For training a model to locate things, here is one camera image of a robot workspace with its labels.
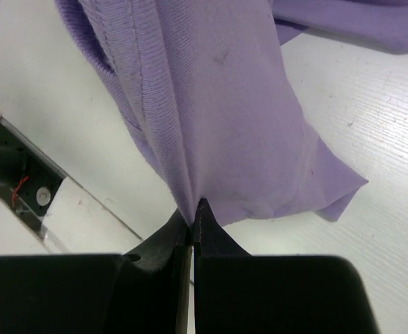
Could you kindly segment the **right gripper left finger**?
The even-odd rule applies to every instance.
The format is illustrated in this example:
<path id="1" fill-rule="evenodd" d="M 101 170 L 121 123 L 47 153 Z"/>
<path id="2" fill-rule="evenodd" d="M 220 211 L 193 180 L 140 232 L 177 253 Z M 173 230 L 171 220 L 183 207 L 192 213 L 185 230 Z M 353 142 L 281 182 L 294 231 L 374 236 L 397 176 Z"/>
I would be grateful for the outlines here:
<path id="1" fill-rule="evenodd" d="M 124 254 L 0 256 L 0 333 L 186 333 L 182 215 Z"/>

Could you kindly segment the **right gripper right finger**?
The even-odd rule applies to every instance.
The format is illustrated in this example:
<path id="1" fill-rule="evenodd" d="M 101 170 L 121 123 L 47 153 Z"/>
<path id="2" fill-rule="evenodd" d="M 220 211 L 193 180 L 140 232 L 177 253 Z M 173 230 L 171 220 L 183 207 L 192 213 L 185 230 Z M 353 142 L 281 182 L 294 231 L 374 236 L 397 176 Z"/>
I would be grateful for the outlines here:
<path id="1" fill-rule="evenodd" d="M 193 224 L 197 333 L 377 333 L 363 281 L 333 255 L 246 252 L 201 200 Z"/>

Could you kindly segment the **purple t shirt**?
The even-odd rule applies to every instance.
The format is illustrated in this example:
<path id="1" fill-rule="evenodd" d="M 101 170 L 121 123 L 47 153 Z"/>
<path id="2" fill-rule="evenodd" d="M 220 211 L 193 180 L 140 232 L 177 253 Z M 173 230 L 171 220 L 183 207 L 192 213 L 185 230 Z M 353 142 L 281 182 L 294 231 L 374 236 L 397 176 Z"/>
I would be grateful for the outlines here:
<path id="1" fill-rule="evenodd" d="M 186 222 L 317 212 L 366 183 L 305 121 L 276 20 L 408 52 L 408 1 L 57 1 Z"/>

